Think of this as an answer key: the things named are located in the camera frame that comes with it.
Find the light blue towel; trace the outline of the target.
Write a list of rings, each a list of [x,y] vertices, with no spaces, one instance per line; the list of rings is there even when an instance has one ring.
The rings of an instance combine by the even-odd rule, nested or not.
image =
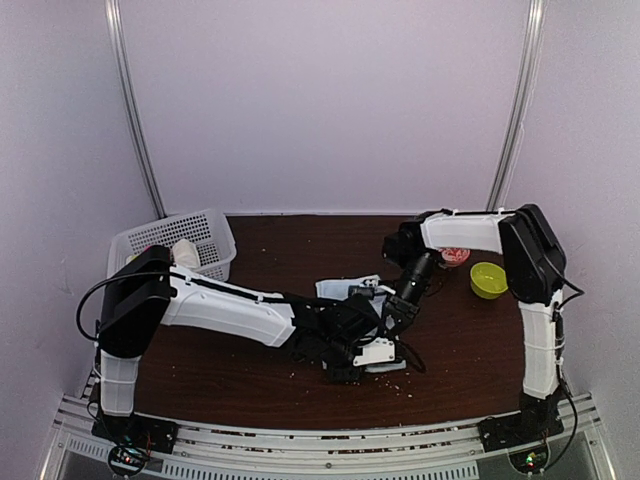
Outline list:
[[[382,307],[387,297],[394,293],[391,287],[382,283],[379,275],[368,275],[351,279],[326,279],[315,284],[316,295],[319,298],[332,300],[346,300],[358,289],[364,290],[376,314],[381,317]],[[362,367],[366,373],[382,374],[392,371],[404,370],[407,361],[401,354],[395,352],[391,358],[382,358],[383,353],[391,352],[391,340],[378,340],[376,334],[371,343],[362,348],[362,353],[355,356],[354,367]]]

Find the white terry towel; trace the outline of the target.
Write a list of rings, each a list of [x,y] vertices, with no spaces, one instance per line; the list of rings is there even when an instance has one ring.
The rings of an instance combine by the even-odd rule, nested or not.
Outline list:
[[[190,270],[201,267],[201,260],[197,246],[188,239],[178,240],[172,247],[171,252],[177,265]]]

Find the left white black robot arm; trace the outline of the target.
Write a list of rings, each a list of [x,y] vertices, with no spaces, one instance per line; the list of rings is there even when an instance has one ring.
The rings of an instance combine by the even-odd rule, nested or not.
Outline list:
[[[346,286],[339,299],[258,292],[179,266],[168,248],[154,245],[108,279],[97,330],[103,422],[123,444],[144,433],[142,419],[133,414],[136,381],[161,325],[286,347],[298,358],[320,361],[336,383],[407,365],[362,285]]]

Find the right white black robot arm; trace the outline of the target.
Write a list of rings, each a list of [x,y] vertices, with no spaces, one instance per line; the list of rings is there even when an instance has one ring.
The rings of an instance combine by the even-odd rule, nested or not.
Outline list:
[[[541,208],[426,212],[400,224],[384,238],[382,255],[402,269],[382,308],[388,333],[398,336],[414,321],[436,263],[445,248],[501,256],[508,291],[518,302],[524,329],[525,367],[521,411],[512,430],[535,440],[551,424],[562,391],[562,310],[566,255]]]

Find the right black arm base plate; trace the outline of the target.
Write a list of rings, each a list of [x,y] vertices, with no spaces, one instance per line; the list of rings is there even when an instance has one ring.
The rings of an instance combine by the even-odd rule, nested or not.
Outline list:
[[[533,407],[502,417],[487,417],[477,428],[485,452],[541,442],[564,432],[556,410]]]

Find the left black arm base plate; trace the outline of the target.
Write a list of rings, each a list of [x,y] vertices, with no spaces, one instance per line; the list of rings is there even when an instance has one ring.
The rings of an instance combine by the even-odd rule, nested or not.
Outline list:
[[[100,416],[94,421],[91,432],[114,444],[171,454],[178,429],[175,422],[133,414],[129,417]]]

